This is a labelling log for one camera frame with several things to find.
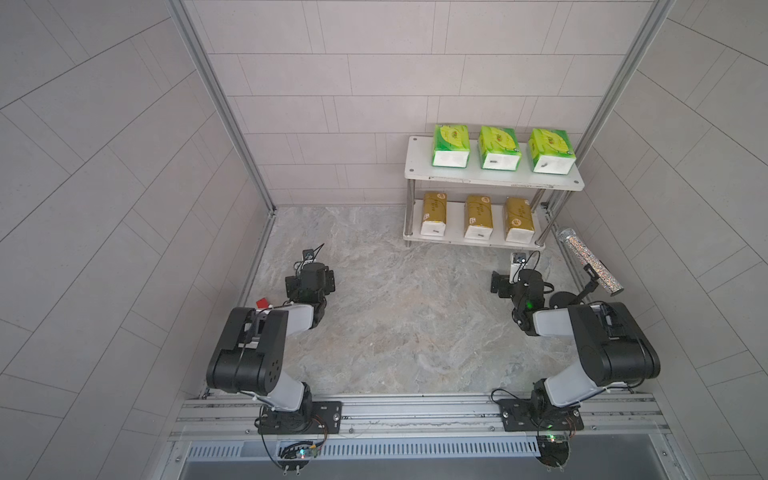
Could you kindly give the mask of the gold tissue pack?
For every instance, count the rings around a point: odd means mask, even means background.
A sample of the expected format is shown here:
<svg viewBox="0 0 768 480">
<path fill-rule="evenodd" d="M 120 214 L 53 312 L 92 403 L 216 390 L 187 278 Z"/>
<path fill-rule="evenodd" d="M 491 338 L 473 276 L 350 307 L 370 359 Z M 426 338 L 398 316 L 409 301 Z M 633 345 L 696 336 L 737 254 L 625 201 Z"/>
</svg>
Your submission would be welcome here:
<svg viewBox="0 0 768 480">
<path fill-rule="evenodd" d="M 507 242 L 528 243 L 533 239 L 535 223 L 527 200 L 508 197 L 503 213 L 504 238 Z"/>
<path fill-rule="evenodd" d="M 447 227 L 447 196 L 444 192 L 426 192 L 420 233 L 423 236 L 443 237 Z"/>
<path fill-rule="evenodd" d="M 486 241 L 493 233 L 491 200 L 483 195 L 469 195 L 465 201 L 464 238 Z"/>
</svg>

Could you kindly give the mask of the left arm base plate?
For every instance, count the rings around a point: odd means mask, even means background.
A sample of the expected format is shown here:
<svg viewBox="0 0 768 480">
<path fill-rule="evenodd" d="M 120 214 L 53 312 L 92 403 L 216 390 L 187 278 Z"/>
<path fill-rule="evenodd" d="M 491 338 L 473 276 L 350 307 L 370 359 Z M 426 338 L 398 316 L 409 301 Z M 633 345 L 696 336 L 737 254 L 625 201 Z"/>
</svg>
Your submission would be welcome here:
<svg viewBox="0 0 768 480">
<path fill-rule="evenodd" d="M 325 435 L 338 434 L 343 403 L 339 401 L 313 401 L 296 412 L 267 409 L 260 413 L 254 425 L 261 435 Z"/>
</svg>

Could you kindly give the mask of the green tissue pack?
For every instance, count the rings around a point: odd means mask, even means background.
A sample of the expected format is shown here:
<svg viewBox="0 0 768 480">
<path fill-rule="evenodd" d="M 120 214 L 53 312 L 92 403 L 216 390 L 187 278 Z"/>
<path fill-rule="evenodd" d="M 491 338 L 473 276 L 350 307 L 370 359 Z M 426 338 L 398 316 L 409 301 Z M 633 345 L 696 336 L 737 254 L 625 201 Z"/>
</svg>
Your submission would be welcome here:
<svg viewBox="0 0 768 480">
<path fill-rule="evenodd" d="M 533 128 L 528 147 L 534 173 L 568 175 L 576 163 L 575 148 L 565 130 Z"/>
<path fill-rule="evenodd" d="M 482 126 L 478 137 L 480 164 L 484 170 L 517 170 L 522 153 L 512 128 Z"/>
<path fill-rule="evenodd" d="M 432 143 L 434 167 L 459 168 L 467 166 L 470 156 L 470 137 L 466 125 L 436 125 Z"/>
</svg>

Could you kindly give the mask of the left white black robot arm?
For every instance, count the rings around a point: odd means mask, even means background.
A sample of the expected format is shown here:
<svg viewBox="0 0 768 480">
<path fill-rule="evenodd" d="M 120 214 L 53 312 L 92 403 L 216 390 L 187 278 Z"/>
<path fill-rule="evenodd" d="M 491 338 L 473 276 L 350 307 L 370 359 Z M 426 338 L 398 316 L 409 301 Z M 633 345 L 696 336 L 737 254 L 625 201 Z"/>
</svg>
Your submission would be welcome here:
<svg viewBox="0 0 768 480">
<path fill-rule="evenodd" d="M 334 272 L 311 262 L 285 279 L 288 303 L 231 310 L 207 367 L 211 389 L 245 394 L 264 411 L 255 421 L 261 435 L 336 432 L 340 405 L 314 402 L 311 388 L 283 371 L 286 340 L 322 320 Z"/>
</svg>

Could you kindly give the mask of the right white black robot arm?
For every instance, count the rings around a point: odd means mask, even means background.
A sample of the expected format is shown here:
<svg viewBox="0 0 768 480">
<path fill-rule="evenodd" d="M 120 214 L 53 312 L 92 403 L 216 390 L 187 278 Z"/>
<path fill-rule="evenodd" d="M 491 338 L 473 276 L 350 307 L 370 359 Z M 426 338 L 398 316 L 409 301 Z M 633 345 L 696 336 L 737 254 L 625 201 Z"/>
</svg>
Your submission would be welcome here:
<svg viewBox="0 0 768 480">
<path fill-rule="evenodd" d="M 512 301 L 512 320 L 532 337 L 566 337 L 578 359 L 560 373 L 534 383 L 528 399 L 499 400 L 505 429 L 581 429 L 579 405 L 611 388 L 632 389 L 660 374 L 658 354 L 621 302 L 587 302 L 612 279 L 591 265 L 590 281 L 578 294 L 560 291 L 534 269 L 491 274 L 490 291 Z"/>
</svg>

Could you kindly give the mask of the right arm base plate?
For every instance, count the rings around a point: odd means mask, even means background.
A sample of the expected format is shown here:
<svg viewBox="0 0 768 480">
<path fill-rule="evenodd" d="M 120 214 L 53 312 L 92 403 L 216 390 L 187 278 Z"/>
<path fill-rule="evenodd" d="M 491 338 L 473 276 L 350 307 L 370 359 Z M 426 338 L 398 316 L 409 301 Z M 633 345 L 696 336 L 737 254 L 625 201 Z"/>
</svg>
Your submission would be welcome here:
<svg viewBox="0 0 768 480">
<path fill-rule="evenodd" d="M 537 405 L 530 399 L 494 400 L 505 432 L 581 431 L 584 423 L 577 406 Z"/>
</svg>

